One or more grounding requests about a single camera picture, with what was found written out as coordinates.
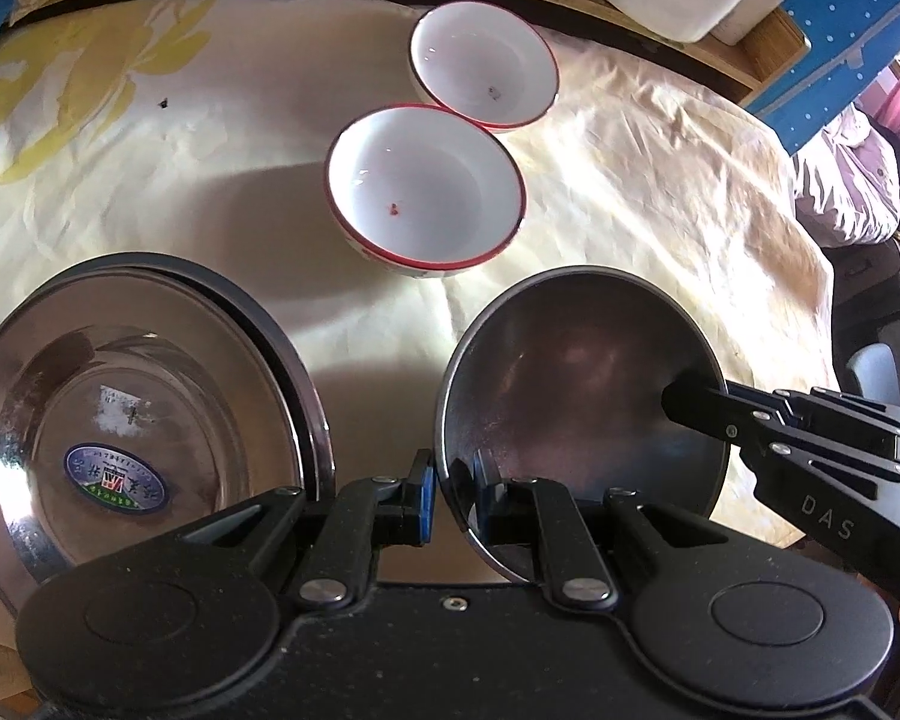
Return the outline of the large steel bowl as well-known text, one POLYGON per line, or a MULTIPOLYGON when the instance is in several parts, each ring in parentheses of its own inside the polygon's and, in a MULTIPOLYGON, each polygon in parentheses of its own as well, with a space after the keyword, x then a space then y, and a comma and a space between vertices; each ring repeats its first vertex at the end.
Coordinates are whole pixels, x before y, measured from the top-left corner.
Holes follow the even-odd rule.
POLYGON ((688 312, 631 273, 561 266, 486 305, 453 351, 434 424, 443 495, 482 561, 532 580, 526 548, 479 534, 481 481, 554 479, 580 502, 622 488, 712 514, 730 449, 665 416, 663 390, 685 372, 725 383, 688 312))

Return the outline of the steel plate with sticker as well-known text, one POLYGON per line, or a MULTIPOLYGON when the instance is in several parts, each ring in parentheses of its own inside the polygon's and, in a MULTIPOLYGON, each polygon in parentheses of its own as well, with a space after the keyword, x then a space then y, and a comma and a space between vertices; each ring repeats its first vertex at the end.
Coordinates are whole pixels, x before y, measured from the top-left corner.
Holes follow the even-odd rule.
POLYGON ((68 270, 0 325, 0 600, 268 489, 305 489, 289 406, 181 281, 68 270))

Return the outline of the white bowl red rim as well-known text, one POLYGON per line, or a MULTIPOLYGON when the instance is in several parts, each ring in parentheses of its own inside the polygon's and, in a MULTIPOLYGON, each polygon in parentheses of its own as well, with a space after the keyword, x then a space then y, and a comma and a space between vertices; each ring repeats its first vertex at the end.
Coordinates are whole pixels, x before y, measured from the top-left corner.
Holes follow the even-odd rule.
POLYGON ((408 67, 421 99, 487 130, 539 121, 559 94, 559 67, 546 39, 511 11, 473 0, 419 16, 408 67))
POLYGON ((418 277, 502 254, 526 215, 525 179, 491 133, 425 104, 372 110, 334 137, 329 213, 354 249, 418 277))

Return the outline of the pink clothing pile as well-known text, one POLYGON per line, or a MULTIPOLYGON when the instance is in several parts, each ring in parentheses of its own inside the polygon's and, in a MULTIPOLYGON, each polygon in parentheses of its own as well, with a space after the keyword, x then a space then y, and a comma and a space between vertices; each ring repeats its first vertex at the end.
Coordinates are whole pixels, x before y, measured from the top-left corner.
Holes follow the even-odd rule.
POLYGON ((824 249, 900 231, 900 80, 875 114, 851 104, 793 156, 797 220, 824 249))

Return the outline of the cream floral tablecloth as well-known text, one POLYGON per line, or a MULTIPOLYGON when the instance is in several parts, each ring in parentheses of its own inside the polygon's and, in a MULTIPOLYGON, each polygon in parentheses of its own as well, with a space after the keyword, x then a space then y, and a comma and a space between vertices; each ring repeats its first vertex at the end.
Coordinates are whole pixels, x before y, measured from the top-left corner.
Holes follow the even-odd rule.
POLYGON ((0 322, 73 263, 153 250, 240 284, 317 385, 341 481, 430 444, 478 312, 561 265, 632 271, 696 320, 727 377, 829 387, 832 270, 793 211, 774 130, 688 78, 551 32, 553 109, 504 142, 517 237, 413 278, 329 213, 323 161, 359 115, 413 101, 411 8, 379 0, 139 0, 0 41, 0 322))

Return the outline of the blue dotted wall covering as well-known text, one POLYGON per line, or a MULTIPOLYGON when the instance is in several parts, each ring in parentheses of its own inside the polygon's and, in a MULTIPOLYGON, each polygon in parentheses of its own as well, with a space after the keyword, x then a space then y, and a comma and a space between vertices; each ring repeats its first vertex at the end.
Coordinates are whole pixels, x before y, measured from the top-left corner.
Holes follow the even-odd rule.
POLYGON ((899 54, 900 0, 785 0, 784 10, 811 49, 748 110, 793 154, 899 54))

